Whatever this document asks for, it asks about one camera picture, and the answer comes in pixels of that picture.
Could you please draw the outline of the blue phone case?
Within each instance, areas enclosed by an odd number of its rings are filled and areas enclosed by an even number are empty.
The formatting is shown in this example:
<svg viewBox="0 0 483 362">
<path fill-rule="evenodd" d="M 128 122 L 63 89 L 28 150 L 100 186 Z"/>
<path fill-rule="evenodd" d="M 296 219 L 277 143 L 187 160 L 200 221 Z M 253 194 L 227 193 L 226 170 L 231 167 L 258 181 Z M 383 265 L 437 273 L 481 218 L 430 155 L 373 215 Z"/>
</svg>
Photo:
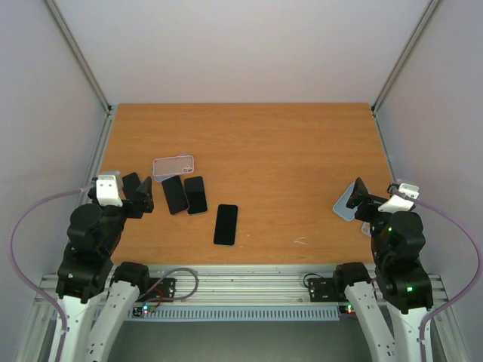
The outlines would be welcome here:
<svg viewBox="0 0 483 362">
<path fill-rule="evenodd" d="M 346 222 L 351 222 L 355 218 L 355 209 L 346 206 L 354 189 L 354 185 L 355 183 L 351 183 L 332 207 L 333 212 Z"/>
</svg>

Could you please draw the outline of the black phone pink edge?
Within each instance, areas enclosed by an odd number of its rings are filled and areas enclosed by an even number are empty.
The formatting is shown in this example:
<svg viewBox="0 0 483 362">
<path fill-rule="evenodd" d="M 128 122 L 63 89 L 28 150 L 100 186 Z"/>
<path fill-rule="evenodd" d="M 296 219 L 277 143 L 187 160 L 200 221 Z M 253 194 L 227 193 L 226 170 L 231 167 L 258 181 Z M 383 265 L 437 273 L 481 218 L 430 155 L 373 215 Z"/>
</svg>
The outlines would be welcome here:
<svg viewBox="0 0 483 362">
<path fill-rule="evenodd" d="M 179 176 L 163 180 L 162 188 L 170 215 L 176 215 L 189 209 L 183 183 Z"/>
</svg>

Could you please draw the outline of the black phone blue edge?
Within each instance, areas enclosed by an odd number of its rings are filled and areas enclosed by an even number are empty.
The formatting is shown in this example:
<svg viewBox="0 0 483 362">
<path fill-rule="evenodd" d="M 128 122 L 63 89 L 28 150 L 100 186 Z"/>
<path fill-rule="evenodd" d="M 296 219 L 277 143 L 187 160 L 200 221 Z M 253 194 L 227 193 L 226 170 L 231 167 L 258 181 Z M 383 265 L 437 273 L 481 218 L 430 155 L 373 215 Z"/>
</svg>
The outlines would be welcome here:
<svg viewBox="0 0 483 362">
<path fill-rule="evenodd" d="M 214 244 L 233 246 L 235 244 L 238 207 L 232 204 L 220 204 L 214 230 Z"/>
</svg>

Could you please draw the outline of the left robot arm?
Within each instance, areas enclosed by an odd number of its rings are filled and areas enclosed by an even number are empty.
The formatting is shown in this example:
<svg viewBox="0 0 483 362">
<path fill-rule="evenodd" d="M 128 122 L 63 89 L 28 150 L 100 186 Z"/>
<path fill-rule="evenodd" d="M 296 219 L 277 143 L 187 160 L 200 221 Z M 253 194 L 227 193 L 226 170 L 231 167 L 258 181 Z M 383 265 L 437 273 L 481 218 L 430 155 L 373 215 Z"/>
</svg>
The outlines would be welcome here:
<svg viewBox="0 0 483 362">
<path fill-rule="evenodd" d="M 60 313 L 51 361 L 107 360 L 129 308 L 152 291 L 146 265 L 112 262 L 126 221 L 154 209 L 151 178 L 101 173 L 88 186 L 88 198 L 70 216 L 57 271 Z"/>
</svg>

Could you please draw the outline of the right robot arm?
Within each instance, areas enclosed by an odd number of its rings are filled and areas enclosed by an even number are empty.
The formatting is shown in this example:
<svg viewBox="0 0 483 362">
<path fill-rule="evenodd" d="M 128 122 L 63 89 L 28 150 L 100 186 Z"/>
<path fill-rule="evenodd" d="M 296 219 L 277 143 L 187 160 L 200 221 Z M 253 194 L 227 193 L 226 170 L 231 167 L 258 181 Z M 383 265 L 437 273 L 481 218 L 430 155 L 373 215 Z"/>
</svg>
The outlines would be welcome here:
<svg viewBox="0 0 483 362">
<path fill-rule="evenodd" d="M 355 180 L 346 207 L 370 226 L 376 277 L 361 262 L 344 263 L 333 273 L 333 289 L 354 307 L 372 360 L 431 361 L 424 317 L 433 307 L 432 284 L 419 261 L 426 239 L 411 200 L 419 189 L 400 183 L 389 190 L 403 195 L 381 198 Z"/>
</svg>

